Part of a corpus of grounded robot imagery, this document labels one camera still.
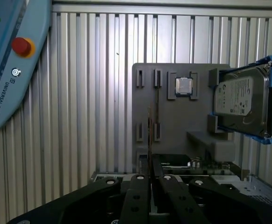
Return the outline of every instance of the hard drive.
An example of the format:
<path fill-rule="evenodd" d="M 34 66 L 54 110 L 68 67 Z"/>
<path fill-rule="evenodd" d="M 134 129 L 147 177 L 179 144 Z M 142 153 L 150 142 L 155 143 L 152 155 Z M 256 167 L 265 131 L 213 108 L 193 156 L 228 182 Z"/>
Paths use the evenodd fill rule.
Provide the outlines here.
<path fill-rule="evenodd" d="M 272 136 L 271 64 L 226 72 L 215 89 L 218 126 L 260 138 Z"/>

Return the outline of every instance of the corrugated metal wall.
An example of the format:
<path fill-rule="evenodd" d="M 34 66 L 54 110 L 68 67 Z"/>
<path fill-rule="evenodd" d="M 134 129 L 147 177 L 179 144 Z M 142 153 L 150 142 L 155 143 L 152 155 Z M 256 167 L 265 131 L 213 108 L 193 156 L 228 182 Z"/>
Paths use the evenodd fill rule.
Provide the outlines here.
<path fill-rule="evenodd" d="M 272 54 L 268 10 L 54 5 L 53 11 L 23 105 L 0 130 L 0 224 L 86 185 L 95 170 L 132 170 L 134 63 L 237 67 Z M 232 138 L 236 163 L 272 184 L 272 146 Z"/>

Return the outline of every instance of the emergency stop button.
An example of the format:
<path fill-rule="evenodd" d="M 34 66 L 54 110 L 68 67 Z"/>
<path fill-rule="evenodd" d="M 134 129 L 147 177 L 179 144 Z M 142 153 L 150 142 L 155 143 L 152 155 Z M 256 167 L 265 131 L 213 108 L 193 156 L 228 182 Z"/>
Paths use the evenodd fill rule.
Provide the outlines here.
<path fill-rule="evenodd" d="M 21 57 L 27 57 L 31 53 L 31 44 L 22 37 L 14 38 L 11 43 L 11 48 Z"/>

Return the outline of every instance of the screw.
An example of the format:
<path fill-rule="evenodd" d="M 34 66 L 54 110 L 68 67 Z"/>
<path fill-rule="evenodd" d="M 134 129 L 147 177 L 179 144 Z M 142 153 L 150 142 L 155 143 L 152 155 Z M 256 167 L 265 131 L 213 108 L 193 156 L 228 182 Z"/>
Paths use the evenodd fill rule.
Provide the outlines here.
<path fill-rule="evenodd" d="M 113 180 L 107 181 L 107 184 L 114 184 L 114 183 L 115 183 L 115 181 L 113 181 Z"/>
<path fill-rule="evenodd" d="M 198 185 L 202 185 L 203 184 L 202 181 L 195 181 L 195 183 L 198 184 Z"/>
<path fill-rule="evenodd" d="M 171 177 L 171 176 L 166 175 L 166 176 L 164 176 L 163 178 L 164 178 L 164 179 L 167 179 L 167 180 L 170 180 L 172 177 Z"/>

